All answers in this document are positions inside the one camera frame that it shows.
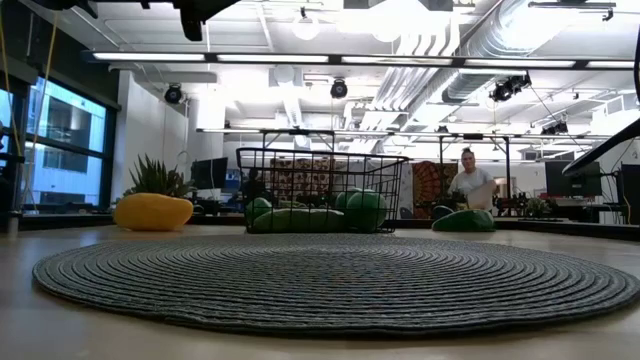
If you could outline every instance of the orange object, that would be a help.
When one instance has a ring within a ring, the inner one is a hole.
[[[118,226],[130,230],[172,231],[182,227],[191,215],[193,204],[189,200],[138,193],[118,202],[113,219]]]

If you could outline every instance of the wooden floor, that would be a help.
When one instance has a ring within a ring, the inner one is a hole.
[[[0,359],[640,359],[640,307],[543,332],[411,342],[310,341],[218,334],[93,311],[43,294],[31,282],[36,261],[67,249],[123,239],[242,232],[191,226],[182,233],[154,234],[100,227],[23,232],[14,239],[0,235]],[[407,230],[396,235],[551,251],[640,277],[640,243],[514,231],[458,235]]]

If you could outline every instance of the gray rug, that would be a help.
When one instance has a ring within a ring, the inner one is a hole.
[[[609,313],[640,289],[629,274],[552,253],[365,235],[114,241],[42,259],[33,276],[104,310],[277,336],[531,328]]]

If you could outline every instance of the green ball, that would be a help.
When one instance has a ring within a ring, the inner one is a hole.
[[[245,218],[249,223],[253,222],[254,219],[257,219],[260,215],[266,214],[271,211],[271,203],[265,198],[255,198],[253,199],[244,209]]]
[[[382,195],[373,191],[353,195],[349,198],[347,209],[349,226],[366,233],[376,231],[387,216],[387,202]]]
[[[341,192],[340,194],[338,194],[338,197],[336,197],[336,202],[333,208],[338,210],[346,209],[349,199],[351,199],[353,195],[361,192],[362,189],[359,188],[349,188],[347,189],[347,192]]]

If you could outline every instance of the black wire basket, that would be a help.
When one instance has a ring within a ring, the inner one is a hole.
[[[268,134],[317,135],[333,148],[331,131],[264,131],[263,147],[236,150],[249,233],[393,232],[402,164],[395,155],[272,149]]]

